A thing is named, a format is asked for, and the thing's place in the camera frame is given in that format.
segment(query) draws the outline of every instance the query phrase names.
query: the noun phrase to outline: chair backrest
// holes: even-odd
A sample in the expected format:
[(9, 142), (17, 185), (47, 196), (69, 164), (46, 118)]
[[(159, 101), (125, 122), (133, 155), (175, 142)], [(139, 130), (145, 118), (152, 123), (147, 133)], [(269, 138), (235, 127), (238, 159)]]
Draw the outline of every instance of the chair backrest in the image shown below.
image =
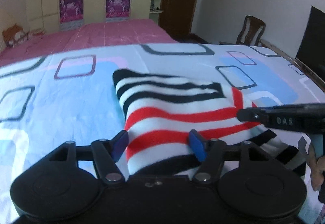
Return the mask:
[[(244, 33), (246, 32), (248, 22), (249, 22), (249, 28), (248, 28), (247, 34), (244, 38), (244, 42), (242, 42), (242, 37), (243, 37)], [(253, 16), (246, 16), (244, 25), (243, 25), (243, 29), (240, 32), (240, 34), (238, 35), (236, 44), (251, 45), (251, 42), (253, 41), (255, 35), (260, 30), (260, 32), (258, 33), (258, 35), (256, 37), (256, 41), (254, 43), (254, 46), (258, 46), (258, 43), (265, 31), (265, 27), (266, 27), (266, 24), (264, 21), (261, 21), (260, 19), (255, 18)]]

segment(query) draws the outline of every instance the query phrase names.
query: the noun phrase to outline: folded garment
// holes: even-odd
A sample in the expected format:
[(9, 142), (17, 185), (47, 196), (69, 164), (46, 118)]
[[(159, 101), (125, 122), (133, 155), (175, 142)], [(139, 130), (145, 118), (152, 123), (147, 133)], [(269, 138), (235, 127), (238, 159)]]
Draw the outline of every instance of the folded garment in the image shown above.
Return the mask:
[(192, 129), (228, 145), (250, 140), (299, 176), (305, 173), (306, 164), (297, 148), (259, 123), (238, 121), (238, 109), (256, 105), (236, 88), (127, 69), (115, 71), (113, 81), (129, 133), (130, 174), (174, 175), (198, 167), (187, 144)]

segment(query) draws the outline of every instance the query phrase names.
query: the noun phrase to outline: bed sheet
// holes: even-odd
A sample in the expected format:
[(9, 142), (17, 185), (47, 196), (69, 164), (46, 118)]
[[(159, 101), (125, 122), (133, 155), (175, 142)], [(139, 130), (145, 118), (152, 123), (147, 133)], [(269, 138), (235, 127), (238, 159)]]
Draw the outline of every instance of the bed sheet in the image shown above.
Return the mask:
[[(125, 118), (112, 80), (119, 68), (230, 84), (257, 106), (325, 102), (325, 94), (308, 77), (262, 47), (125, 45), (69, 51), (2, 67), (0, 223), (17, 217), (9, 188), (24, 170), (65, 141), (89, 145), (97, 139), (111, 139), (123, 129)], [(294, 146), (302, 136), (274, 131)], [(128, 177), (125, 155), (118, 166)], [(94, 173), (91, 162), (80, 167)], [(322, 207), (317, 192), (309, 188), (300, 216), (314, 223)]]
[(37, 56), (92, 47), (139, 43), (177, 43), (150, 19), (92, 23), (77, 30), (37, 36), (0, 53), (0, 67)]

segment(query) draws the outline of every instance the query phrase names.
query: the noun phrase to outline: pink blanket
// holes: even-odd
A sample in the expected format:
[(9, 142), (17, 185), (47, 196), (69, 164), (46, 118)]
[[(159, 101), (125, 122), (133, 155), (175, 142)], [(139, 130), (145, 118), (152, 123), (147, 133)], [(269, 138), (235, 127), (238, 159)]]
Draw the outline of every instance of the pink blanket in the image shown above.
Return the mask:
[(177, 43), (150, 19), (93, 23), (77, 30), (34, 37), (0, 54), (0, 67), (18, 61), (92, 47), (138, 43)]

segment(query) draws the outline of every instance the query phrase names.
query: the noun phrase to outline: corner shelf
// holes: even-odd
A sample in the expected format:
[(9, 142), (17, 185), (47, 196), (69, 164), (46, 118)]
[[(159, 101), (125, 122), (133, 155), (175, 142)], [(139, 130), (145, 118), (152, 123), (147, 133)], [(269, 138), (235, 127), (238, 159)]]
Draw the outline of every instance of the corner shelf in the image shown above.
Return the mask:
[(163, 10), (155, 10), (155, 11), (150, 11), (150, 14), (160, 14), (164, 12)]

